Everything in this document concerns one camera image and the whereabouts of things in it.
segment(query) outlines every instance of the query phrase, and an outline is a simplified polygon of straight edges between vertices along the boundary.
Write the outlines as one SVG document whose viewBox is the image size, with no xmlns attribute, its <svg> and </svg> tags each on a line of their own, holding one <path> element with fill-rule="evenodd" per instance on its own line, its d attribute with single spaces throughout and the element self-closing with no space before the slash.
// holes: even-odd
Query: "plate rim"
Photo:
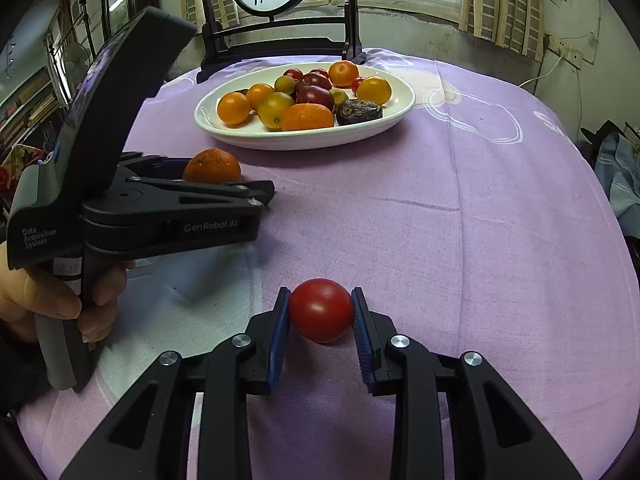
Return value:
<svg viewBox="0 0 640 480">
<path fill-rule="evenodd" d="M 411 85 L 409 85 L 404 79 L 402 79 L 401 77 L 397 76 L 396 74 L 393 74 L 393 73 L 388 72 L 386 70 L 382 70 L 381 68 L 375 68 L 375 67 L 372 67 L 372 66 L 367 66 L 365 64 L 363 66 L 365 66 L 367 68 L 370 68 L 372 70 L 377 70 L 377 71 L 382 72 L 384 74 L 389 74 L 390 76 L 398 79 L 398 81 L 403 83 L 411 92 L 411 100 L 410 100 L 409 104 L 407 104 L 404 108 L 402 108 L 401 110 L 398 110 L 397 112 L 395 112 L 391 116 L 380 117 L 379 119 L 374 119 L 373 121 L 366 121 L 365 123 L 345 124 L 345 125 L 342 125 L 342 126 L 331 126 L 331 127 L 328 127 L 328 128 L 315 128 L 313 130 L 293 130 L 291 132 L 279 132 L 279 131 L 275 130 L 273 132 L 260 132 L 260 133 L 250 134 L 250 136 L 248 136 L 246 133 L 242 134 L 242 135 L 233 134 L 233 133 L 230 133 L 229 131 L 220 130 L 220 129 L 216 128 L 215 126 L 211 126 L 209 128 L 208 126 L 204 125 L 200 121 L 200 118 L 198 117 L 198 110 L 202 106 L 202 102 L 205 99 L 209 98 L 210 95 L 215 93 L 222 85 L 231 83 L 232 81 L 235 81 L 236 79 L 239 79 L 239 78 L 244 77 L 244 76 L 249 75 L 249 74 L 258 74 L 260 72 L 264 72 L 265 70 L 272 70 L 273 68 L 286 68 L 286 67 L 296 68 L 296 67 L 305 66 L 305 65 L 316 65 L 317 66 L 319 64 L 332 65 L 334 62 L 335 61 L 309 61 L 309 62 L 302 62 L 302 63 L 287 63 L 287 64 L 283 64 L 283 65 L 266 66 L 264 68 L 261 68 L 260 70 L 255 70 L 253 72 L 248 72 L 246 74 L 239 75 L 238 77 L 230 79 L 229 81 L 225 81 L 224 83 L 216 86 L 215 88 L 213 88 L 209 92 L 207 92 L 198 101 L 198 103 L 196 104 L 196 107 L 195 107 L 195 109 L 193 111 L 193 119 L 195 120 L 195 122 L 198 125 L 198 127 L 203 129 L 207 133 L 209 133 L 211 135 L 215 134 L 217 136 L 226 137 L 228 139 L 237 139 L 237 140 L 247 140 L 247 141 L 249 141 L 249 140 L 284 140 L 284 139 L 287 139 L 289 137 L 306 137 L 306 138 L 310 138 L 310 137 L 315 137 L 315 136 L 324 136 L 326 138 L 330 138 L 330 137 L 342 136 L 344 134 L 352 132 L 353 130 L 359 130 L 365 124 L 367 126 L 373 126 L 374 124 L 383 124 L 383 122 L 385 120 L 389 121 L 389 120 L 395 119 L 395 118 L 398 118 L 398 120 L 399 120 L 404 115 L 406 115 L 409 111 L 411 111 L 412 108 L 414 108 L 414 106 L 415 106 L 415 91 L 411 87 Z"/>
</svg>

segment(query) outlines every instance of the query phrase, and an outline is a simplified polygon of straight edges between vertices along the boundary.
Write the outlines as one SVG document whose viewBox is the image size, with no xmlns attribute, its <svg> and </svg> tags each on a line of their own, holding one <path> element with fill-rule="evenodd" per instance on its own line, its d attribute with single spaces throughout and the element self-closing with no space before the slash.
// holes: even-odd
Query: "black sleeve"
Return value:
<svg viewBox="0 0 640 480">
<path fill-rule="evenodd" d="M 0 320 L 0 415 L 50 389 L 40 346 L 20 341 Z"/>
</svg>

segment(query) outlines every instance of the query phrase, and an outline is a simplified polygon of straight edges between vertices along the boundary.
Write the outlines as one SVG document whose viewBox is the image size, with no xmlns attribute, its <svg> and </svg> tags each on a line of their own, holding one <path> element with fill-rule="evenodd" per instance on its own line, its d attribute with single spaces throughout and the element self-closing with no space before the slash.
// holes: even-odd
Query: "white label sticker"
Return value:
<svg viewBox="0 0 640 480">
<path fill-rule="evenodd" d="M 82 258 L 53 258 L 54 276 L 79 276 L 82 274 Z"/>
<path fill-rule="evenodd" d="M 80 292 L 82 292 L 82 280 L 69 280 L 63 283 L 74 291 L 76 296 L 80 296 Z"/>
</svg>

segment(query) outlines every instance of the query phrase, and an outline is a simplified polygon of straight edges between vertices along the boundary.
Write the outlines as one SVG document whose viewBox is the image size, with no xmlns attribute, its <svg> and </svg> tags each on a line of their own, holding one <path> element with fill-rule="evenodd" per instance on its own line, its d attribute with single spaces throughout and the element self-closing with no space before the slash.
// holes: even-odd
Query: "purple tablecloth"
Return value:
<svg viewBox="0 0 640 480">
<path fill-rule="evenodd" d="M 597 480 L 640 406 L 640 299 L 616 218 L 556 116 L 503 81 L 373 49 L 368 64 L 417 95 L 387 132 L 254 152 L 198 129 L 192 113 L 206 92 L 286 62 L 242 62 L 199 86 L 192 72 L 140 111 L 128 150 L 220 146 L 246 178 L 271 179 L 278 192 L 253 244 L 166 256 L 130 280 L 85 391 L 52 392 L 20 416 L 43 470 L 60 475 L 161 351 L 208 351 L 272 308 L 280 286 L 322 276 L 361 286 L 372 310 L 431 351 L 484 354 L 583 478 Z M 276 393 L 248 409 L 258 480 L 388 478 L 394 404 L 367 395 L 350 337 L 319 346 L 292 331 Z"/>
</svg>

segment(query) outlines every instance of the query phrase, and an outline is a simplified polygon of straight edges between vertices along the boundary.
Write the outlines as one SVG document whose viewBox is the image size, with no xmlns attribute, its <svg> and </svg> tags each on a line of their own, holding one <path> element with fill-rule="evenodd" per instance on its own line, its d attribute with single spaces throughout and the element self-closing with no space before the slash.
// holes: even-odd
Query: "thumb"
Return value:
<svg viewBox="0 0 640 480">
<path fill-rule="evenodd" d="M 12 322 L 27 311 L 59 319 L 79 316 L 82 304 L 63 282 L 38 267 L 9 270 L 0 246 L 0 317 Z"/>
</svg>

